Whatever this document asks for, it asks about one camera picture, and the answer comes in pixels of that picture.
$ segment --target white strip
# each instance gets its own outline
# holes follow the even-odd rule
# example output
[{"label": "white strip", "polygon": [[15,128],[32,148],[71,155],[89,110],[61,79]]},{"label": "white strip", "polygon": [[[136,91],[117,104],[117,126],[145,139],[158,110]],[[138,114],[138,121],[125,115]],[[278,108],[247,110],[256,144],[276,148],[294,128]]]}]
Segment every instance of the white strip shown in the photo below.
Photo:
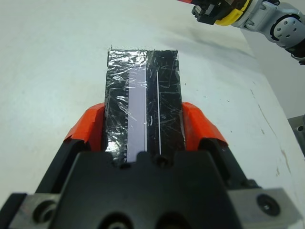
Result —
[{"label": "white strip", "polygon": [[147,91],[147,81],[146,81],[146,64],[144,67],[144,82],[143,82],[143,86],[144,86],[144,119],[145,119],[145,123],[144,123],[144,137],[145,137],[145,142],[144,142],[144,148],[145,151],[147,151],[147,101],[146,101],[146,91]]},{"label": "white strip", "polygon": [[135,65],[129,70],[127,162],[136,161],[146,151],[146,67]]},{"label": "white strip", "polygon": [[159,102],[159,74],[157,72],[157,98],[158,98],[158,126],[159,126],[159,151],[161,154],[161,131],[160,131],[160,102]]}]

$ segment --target clear plastic tape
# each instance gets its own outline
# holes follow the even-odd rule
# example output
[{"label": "clear plastic tape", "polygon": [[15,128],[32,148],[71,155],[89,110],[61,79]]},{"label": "clear plastic tape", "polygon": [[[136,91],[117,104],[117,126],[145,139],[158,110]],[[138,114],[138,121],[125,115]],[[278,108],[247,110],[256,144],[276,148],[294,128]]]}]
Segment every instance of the clear plastic tape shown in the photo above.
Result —
[{"label": "clear plastic tape", "polygon": [[184,150],[177,51],[108,53],[104,145],[116,164]]}]

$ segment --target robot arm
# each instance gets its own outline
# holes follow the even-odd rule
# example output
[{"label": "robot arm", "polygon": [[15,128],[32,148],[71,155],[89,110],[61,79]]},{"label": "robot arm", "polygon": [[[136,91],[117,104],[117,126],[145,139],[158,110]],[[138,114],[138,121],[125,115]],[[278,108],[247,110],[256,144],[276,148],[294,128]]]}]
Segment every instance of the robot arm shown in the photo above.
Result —
[{"label": "robot arm", "polygon": [[262,33],[305,65],[305,15],[278,0],[180,0],[194,4],[199,22]]}]

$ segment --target white table surface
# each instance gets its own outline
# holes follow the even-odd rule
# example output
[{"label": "white table surface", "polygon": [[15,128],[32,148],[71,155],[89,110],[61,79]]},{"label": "white table surface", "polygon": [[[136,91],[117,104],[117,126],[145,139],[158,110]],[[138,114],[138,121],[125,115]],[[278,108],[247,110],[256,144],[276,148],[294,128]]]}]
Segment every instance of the white table surface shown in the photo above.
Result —
[{"label": "white table surface", "polygon": [[304,157],[245,38],[197,23],[191,9],[175,0],[0,0],[0,205],[11,192],[33,193],[69,129],[104,101],[112,46],[178,50],[183,100],[219,128],[248,178],[283,187],[305,214]]}]

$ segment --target yellow robot component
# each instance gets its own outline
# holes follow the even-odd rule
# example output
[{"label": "yellow robot component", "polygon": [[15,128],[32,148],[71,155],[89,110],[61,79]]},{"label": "yellow robot component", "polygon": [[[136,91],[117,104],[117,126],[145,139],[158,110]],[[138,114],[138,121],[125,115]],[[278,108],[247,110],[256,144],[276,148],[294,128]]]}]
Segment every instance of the yellow robot component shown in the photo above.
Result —
[{"label": "yellow robot component", "polygon": [[238,10],[238,9],[232,10],[231,13],[229,13],[226,17],[222,18],[221,20],[217,20],[215,23],[217,25],[222,25],[222,26],[227,26],[227,25],[233,24],[244,13],[244,11],[247,8],[249,2],[250,2],[250,0],[247,0],[244,7],[242,7],[240,10]]}]

